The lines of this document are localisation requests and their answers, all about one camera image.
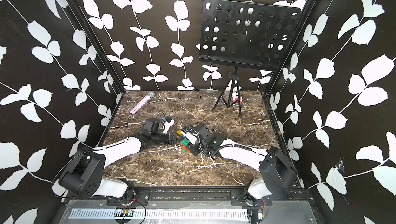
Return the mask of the dark green long lego brick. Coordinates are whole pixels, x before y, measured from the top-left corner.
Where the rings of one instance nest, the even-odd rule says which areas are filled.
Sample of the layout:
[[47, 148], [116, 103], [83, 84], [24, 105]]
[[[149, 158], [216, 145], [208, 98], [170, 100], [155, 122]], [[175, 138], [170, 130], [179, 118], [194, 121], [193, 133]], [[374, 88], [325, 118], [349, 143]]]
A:
[[183, 139], [182, 141], [181, 141], [181, 144], [183, 145], [183, 146], [185, 146], [185, 147], [188, 147], [189, 146], [189, 144], [190, 144], [190, 141], [188, 140], [188, 139]]

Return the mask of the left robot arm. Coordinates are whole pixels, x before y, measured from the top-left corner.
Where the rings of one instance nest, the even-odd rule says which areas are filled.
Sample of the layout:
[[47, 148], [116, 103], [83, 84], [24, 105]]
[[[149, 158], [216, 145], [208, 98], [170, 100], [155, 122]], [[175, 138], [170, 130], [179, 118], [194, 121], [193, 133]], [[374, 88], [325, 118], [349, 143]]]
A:
[[58, 183], [76, 197], [88, 199], [91, 196], [122, 198], [131, 188], [122, 180], [106, 178], [104, 169], [125, 157], [137, 154], [152, 145], [175, 145], [184, 136], [170, 131], [174, 120], [162, 121], [149, 118], [143, 127], [119, 142], [90, 149], [78, 149], [72, 159], [62, 168]]

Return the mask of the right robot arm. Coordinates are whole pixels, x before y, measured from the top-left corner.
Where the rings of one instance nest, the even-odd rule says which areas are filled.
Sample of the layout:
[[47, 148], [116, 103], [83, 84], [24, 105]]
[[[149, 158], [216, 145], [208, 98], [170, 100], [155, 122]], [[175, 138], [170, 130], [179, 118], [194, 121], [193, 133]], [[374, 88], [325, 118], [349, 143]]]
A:
[[233, 160], [260, 172], [261, 177], [247, 186], [246, 199], [259, 200], [271, 196], [287, 199], [291, 196], [298, 172], [278, 148], [258, 149], [242, 145], [230, 138], [214, 135], [202, 123], [186, 125], [177, 134], [183, 138], [183, 146], [194, 156], [201, 153], [213, 160]]

